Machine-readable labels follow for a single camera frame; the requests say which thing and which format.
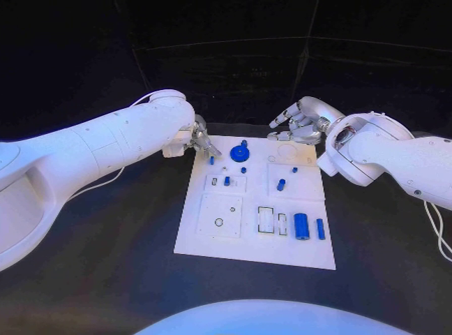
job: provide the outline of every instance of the dark floor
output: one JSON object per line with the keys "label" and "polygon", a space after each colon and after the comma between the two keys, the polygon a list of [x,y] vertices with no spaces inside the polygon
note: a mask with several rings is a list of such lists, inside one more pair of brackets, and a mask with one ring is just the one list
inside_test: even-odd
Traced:
{"label": "dark floor", "polygon": [[[264,137],[268,127],[209,125]],[[65,206],[32,254],[0,273],[0,334],[132,334],[231,299],[312,302],[415,334],[452,334],[452,264],[421,201],[384,176],[325,178],[338,271],[173,254],[195,152],[162,153]],[[443,210],[452,246],[452,212]]]}

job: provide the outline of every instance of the white board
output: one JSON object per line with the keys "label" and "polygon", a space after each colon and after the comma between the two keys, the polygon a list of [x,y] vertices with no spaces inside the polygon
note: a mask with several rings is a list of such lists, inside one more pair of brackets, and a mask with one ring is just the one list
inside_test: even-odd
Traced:
{"label": "white board", "polygon": [[[251,157],[238,163],[230,152],[243,140]],[[175,253],[336,270],[315,147],[253,137],[212,136],[212,142],[224,156],[211,165],[209,158],[196,155]],[[231,177],[230,186],[225,177]],[[283,191],[280,179],[286,180]],[[260,207],[273,208],[273,233],[258,231]],[[297,213],[309,216],[312,238],[306,241],[296,238]],[[319,218],[326,240],[319,239]]]}

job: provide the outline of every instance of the blue round object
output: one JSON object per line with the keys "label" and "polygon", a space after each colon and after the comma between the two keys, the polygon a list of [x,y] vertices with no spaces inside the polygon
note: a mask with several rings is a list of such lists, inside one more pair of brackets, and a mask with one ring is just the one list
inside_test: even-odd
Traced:
{"label": "blue round object", "polygon": [[235,162],[245,162],[250,159],[250,149],[247,148],[248,143],[244,140],[241,142],[241,145],[238,145],[232,150],[231,150],[231,159]]}

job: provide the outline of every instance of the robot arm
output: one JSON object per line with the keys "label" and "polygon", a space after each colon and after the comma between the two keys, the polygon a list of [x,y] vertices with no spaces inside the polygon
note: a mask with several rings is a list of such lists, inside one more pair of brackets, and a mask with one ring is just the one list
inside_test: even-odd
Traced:
{"label": "robot arm", "polygon": [[345,116],[328,103],[304,97],[271,122],[290,120],[292,131],[271,133],[273,140],[317,144],[326,132],[326,152],[317,164],[358,185],[390,173],[404,190],[452,210],[452,140],[414,138],[411,131],[385,114]]}
{"label": "robot arm", "polygon": [[71,128],[0,143],[0,271],[38,246],[85,185],[159,150],[176,157],[189,147],[222,154],[204,118],[175,90]]}

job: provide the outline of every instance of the white cable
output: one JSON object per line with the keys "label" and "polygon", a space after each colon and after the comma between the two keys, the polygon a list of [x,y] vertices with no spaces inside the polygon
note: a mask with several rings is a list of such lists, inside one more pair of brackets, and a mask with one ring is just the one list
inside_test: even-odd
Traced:
{"label": "white cable", "polygon": [[440,218],[440,230],[439,230],[439,227],[436,226],[436,222],[434,222],[433,215],[431,215],[431,211],[430,211],[430,207],[428,207],[428,202],[424,201],[426,212],[428,213],[430,220],[431,220],[431,224],[433,224],[433,228],[434,228],[436,234],[439,235],[439,248],[440,248],[440,252],[441,252],[444,258],[446,258],[450,262],[452,262],[452,258],[449,257],[449,255],[446,254],[444,249],[443,249],[443,244],[444,244],[446,248],[450,250],[450,252],[451,252],[451,254],[452,254],[452,248],[450,247],[449,243],[446,242],[446,240],[444,240],[444,238],[443,238],[443,232],[444,232],[444,220],[443,220],[443,215],[441,215],[441,212],[440,212],[439,207],[436,206],[436,204],[431,204],[431,206],[434,207],[434,210],[436,210],[436,212],[439,213],[439,218]]}
{"label": "white cable", "polygon": [[[146,94],[133,104],[130,107],[136,106],[146,98],[149,98],[157,91]],[[74,196],[71,196],[71,198],[68,199],[68,201],[71,201],[75,197],[78,197],[84,192],[90,191],[90,190],[94,190],[96,188],[110,184],[117,178],[119,176],[121,175],[123,171],[124,171],[126,167],[121,168],[121,171],[119,172],[119,175],[110,180],[107,181],[106,183],[100,184],[100,185],[96,185],[90,188],[87,188],[85,190],[83,190],[81,192],[78,192],[77,194],[74,194]]]}

